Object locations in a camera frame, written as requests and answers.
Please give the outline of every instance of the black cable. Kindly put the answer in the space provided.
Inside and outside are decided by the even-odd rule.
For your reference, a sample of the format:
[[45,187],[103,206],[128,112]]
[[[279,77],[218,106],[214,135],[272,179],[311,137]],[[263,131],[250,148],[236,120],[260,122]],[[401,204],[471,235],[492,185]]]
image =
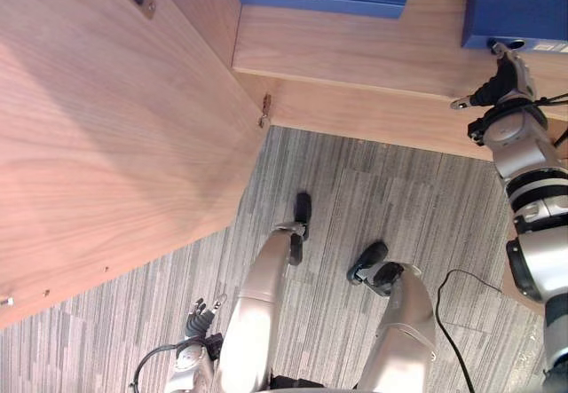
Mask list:
[[442,288],[446,284],[447,280],[450,278],[450,275],[452,273],[454,273],[455,271],[460,271],[461,273],[466,273],[470,276],[473,276],[475,279],[477,279],[483,285],[490,287],[491,289],[494,289],[495,291],[497,291],[499,293],[502,293],[502,291],[498,287],[494,287],[493,285],[488,284],[487,282],[485,282],[484,280],[479,278],[477,275],[474,275],[473,273],[470,273],[468,271],[463,271],[462,269],[450,270],[446,274],[446,277],[444,278],[444,281],[442,282],[442,284],[438,287],[438,298],[436,299],[436,322],[438,323],[438,326],[440,327],[440,329],[442,330],[442,332],[446,336],[447,340],[450,342],[452,349],[454,349],[455,356],[458,358],[458,361],[460,362],[460,367],[461,367],[461,371],[463,372],[463,377],[465,378],[465,382],[468,384],[469,393],[475,393],[475,390],[473,389],[473,383],[471,382],[471,379],[469,377],[468,368],[465,366],[465,362],[463,362],[462,354],[460,353],[458,347],[455,345],[455,342],[454,342],[454,340],[452,340],[452,337],[450,336],[450,334],[446,331],[446,328],[444,327],[444,324],[442,324],[442,321],[440,320],[440,315],[439,315],[440,297],[441,297]]
[[153,355],[158,354],[162,351],[177,350],[179,347],[189,346],[190,344],[201,344],[201,345],[203,345],[201,341],[196,340],[195,338],[190,338],[190,339],[187,339],[187,340],[183,340],[182,342],[179,342],[178,344],[163,344],[162,346],[156,347],[154,350],[149,351],[142,358],[142,360],[140,360],[140,363],[136,367],[136,371],[134,372],[134,377],[133,377],[132,382],[130,383],[129,387],[132,388],[132,390],[134,390],[134,393],[140,393],[140,390],[138,390],[138,377],[140,376],[140,371],[142,371],[142,366],[144,366],[146,364],[146,362],[148,361],[148,359],[151,358]]
[[566,98],[566,97],[568,97],[568,93],[559,94],[558,96],[554,96],[553,98],[539,98],[534,103],[540,106],[568,105],[568,100],[559,100],[560,98]]
[[566,138],[568,138],[568,129],[566,129],[564,131],[564,133],[562,133],[562,136],[560,136],[556,142],[554,142],[554,147],[559,147],[562,142],[564,142],[566,140]]

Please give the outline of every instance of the robotic arm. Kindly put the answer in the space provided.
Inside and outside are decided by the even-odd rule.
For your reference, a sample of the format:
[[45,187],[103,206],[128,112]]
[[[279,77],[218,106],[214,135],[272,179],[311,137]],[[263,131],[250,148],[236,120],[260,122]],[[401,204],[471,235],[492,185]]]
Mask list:
[[[518,55],[495,43],[497,74],[473,95],[452,103],[456,110],[492,106],[468,127],[469,137],[493,152],[510,206],[517,238],[507,244],[509,265],[523,295],[545,305],[546,393],[568,391],[568,170],[546,134],[539,106],[568,103],[541,98]],[[214,378],[225,393],[254,393],[266,388],[323,387],[306,380],[272,377],[274,344],[282,302],[284,273],[302,261],[312,205],[307,193],[296,197],[295,219],[280,224],[265,242],[241,289],[225,344],[207,336],[215,312],[200,300],[185,324],[185,339],[151,351],[131,387],[138,393],[142,365],[156,351],[176,350],[174,374],[165,393],[209,391]],[[348,271],[351,283],[365,283],[389,297],[375,345],[359,379],[359,391],[423,392],[435,349],[434,317],[419,272],[404,263],[384,262],[387,250],[375,243]],[[220,358],[214,368],[213,362]],[[314,390],[319,393],[341,390]]]
[[566,383],[568,372],[568,170],[546,134],[539,105],[566,103],[535,99],[529,70],[515,51],[494,43],[497,74],[452,108],[493,106],[468,127],[468,136],[493,152],[517,238],[507,244],[509,265],[519,291],[545,305],[545,388]]

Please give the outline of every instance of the cabinet door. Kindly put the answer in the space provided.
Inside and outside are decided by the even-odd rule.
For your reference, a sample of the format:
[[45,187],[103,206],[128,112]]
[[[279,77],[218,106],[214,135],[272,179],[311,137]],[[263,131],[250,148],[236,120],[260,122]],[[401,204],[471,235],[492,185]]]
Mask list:
[[267,127],[155,1],[0,5],[0,327],[231,223]]

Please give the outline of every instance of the gray carpet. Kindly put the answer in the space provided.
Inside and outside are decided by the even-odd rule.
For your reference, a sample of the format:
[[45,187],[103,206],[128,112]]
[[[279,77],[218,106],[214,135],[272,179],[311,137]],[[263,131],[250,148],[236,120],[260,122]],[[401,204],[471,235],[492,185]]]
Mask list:
[[[126,392],[147,351],[181,339],[200,296],[228,294],[215,324],[224,332],[247,268],[302,189],[313,198],[311,237],[302,265],[288,270],[275,373],[356,383],[386,299],[344,274],[373,240],[419,266],[432,297],[454,267],[501,285],[509,213],[490,163],[271,128],[231,227],[1,331],[0,391]],[[448,282],[441,314],[477,392],[540,384],[540,317],[462,274]],[[467,391],[437,334],[429,392]],[[172,363],[153,358],[141,392],[162,391]]]

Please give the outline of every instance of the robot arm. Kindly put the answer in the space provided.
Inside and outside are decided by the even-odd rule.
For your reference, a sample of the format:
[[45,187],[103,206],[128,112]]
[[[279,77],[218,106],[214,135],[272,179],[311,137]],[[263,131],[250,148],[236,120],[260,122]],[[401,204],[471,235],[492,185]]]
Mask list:
[[515,51],[495,43],[498,71],[453,109],[493,108],[468,127],[468,136],[493,152],[517,238],[507,244],[509,265],[520,292],[545,304],[547,383],[568,369],[568,170],[546,134],[546,116],[535,101],[528,68]]
[[219,296],[211,310],[206,310],[203,299],[195,302],[185,323],[185,340],[177,347],[174,373],[164,388],[164,393],[207,393],[213,382],[213,361],[218,358],[223,337],[207,336],[218,309],[226,295]]

